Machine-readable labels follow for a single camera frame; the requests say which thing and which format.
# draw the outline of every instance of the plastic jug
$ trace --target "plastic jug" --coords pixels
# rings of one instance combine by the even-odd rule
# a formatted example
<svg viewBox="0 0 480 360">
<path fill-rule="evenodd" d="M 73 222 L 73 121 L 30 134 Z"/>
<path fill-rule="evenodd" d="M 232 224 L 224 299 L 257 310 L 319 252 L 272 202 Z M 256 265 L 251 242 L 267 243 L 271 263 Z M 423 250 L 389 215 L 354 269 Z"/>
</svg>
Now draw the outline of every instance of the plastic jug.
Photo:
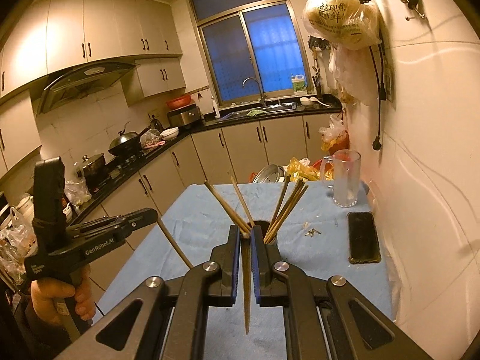
<svg viewBox="0 0 480 360">
<path fill-rule="evenodd" d="M 361 156 L 355 150 L 338 150 L 332 156 L 324 157 L 320 177 L 325 183 L 325 165 L 333 164 L 333 200 L 340 207 L 357 204 L 360 186 Z"/>
<path fill-rule="evenodd" d="M 297 74 L 294 76 L 292 74 L 292 87 L 295 95 L 306 95 L 307 94 L 307 85 L 305 83 L 305 76 L 303 74 Z"/>
</svg>

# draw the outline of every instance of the sink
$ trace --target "sink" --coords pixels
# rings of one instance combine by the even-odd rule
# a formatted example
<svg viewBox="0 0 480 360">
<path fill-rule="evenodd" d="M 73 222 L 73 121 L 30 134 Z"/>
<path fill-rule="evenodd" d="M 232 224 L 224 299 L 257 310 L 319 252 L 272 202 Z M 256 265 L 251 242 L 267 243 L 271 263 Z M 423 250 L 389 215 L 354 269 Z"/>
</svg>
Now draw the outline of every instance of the sink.
<svg viewBox="0 0 480 360">
<path fill-rule="evenodd" d="M 241 117 L 255 118 L 255 116 L 247 116 L 247 114 L 248 112 L 256 111 L 256 110 L 265 111 L 267 114 L 279 114 L 281 112 L 293 111 L 296 108 L 297 108 L 297 103 L 272 104 L 272 105 L 267 105 L 266 107 L 255 107 L 255 108 L 244 109 L 242 111 L 233 111 L 225 115 L 224 117 L 220 118 L 219 121 L 223 122 L 225 120 L 240 119 Z"/>
</svg>

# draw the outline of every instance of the blue window glass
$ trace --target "blue window glass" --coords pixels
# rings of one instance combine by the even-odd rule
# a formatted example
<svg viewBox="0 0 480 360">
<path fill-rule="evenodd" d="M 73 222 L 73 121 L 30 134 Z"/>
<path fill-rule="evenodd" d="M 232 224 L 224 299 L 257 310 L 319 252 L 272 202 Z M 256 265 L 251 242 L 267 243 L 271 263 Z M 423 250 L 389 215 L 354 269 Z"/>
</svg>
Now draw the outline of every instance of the blue window glass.
<svg viewBox="0 0 480 360">
<path fill-rule="evenodd" d="M 244 12 L 265 92 L 291 89 L 291 75 L 305 76 L 302 54 L 286 4 Z"/>
<path fill-rule="evenodd" d="M 259 93 L 253 80 L 249 80 L 245 88 L 242 87 L 243 80 L 254 77 L 255 71 L 239 16 L 203 27 L 203 36 L 217 79 L 220 99 L 228 101 Z"/>
</svg>

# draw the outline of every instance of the blue tablecloth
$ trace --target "blue tablecloth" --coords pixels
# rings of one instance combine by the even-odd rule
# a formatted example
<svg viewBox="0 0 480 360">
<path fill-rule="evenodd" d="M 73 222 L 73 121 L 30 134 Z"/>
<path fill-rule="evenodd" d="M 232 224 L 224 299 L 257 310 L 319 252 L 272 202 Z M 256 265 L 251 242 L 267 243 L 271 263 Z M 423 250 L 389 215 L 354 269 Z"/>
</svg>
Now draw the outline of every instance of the blue tablecloth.
<svg viewBox="0 0 480 360">
<path fill-rule="evenodd" d="M 289 196 L 294 183 L 290 183 Z M 216 186 L 225 200 L 244 218 L 246 215 L 231 185 Z M 254 219 L 270 220 L 281 184 L 244 184 L 239 186 Z M 331 190 L 321 182 L 310 182 L 278 233 L 278 248 L 285 261 L 293 263 L 310 276 L 327 279 L 343 275 L 386 316 L 392 319 L 390 289 L 385 260 L 377 264 L 349 263 L 347 213 L 369 211 L 365 192 L 359 192 L 355 207 L 344 209 L 333 202 Z M 166 227 L 196 266 L 209 260 L 216 245 L 225 243 L 230 218 L 203 185 L 189 186 L 163 216 Z M 303 224 L 321 234 L 305 237 Z M 99 302 L 111 310 L 149 276 L 168 280 L 186 273 L 187 267 L 155 227 L 124 265 Z M 281 360 L 286 359 L 285 332 L 281 307 L 260 308 L 251 294 L 250 334 L 243 322 L 242 270 L 237 302 L 231 309 L 211 307 L 205 341 L 205 360 Z"/>
</svg>

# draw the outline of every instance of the glass mug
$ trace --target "glass mug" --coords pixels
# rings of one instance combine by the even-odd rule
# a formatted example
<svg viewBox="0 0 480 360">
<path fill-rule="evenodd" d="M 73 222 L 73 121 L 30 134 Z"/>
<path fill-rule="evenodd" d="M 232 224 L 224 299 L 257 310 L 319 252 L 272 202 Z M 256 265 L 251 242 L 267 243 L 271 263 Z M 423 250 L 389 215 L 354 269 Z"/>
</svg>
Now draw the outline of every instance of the glass mug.
<svg viewBox="0 0 480 360">
<path fill-rule="evenodd" d="M 355 150 L 338 150 L 323 158 L 320 177 L 325 179 L 326 164 L 333 164 L 333 200 L 340 207 L 352 207 L 357 204 L 360 186 L 361 156 Z"/>
</svg>

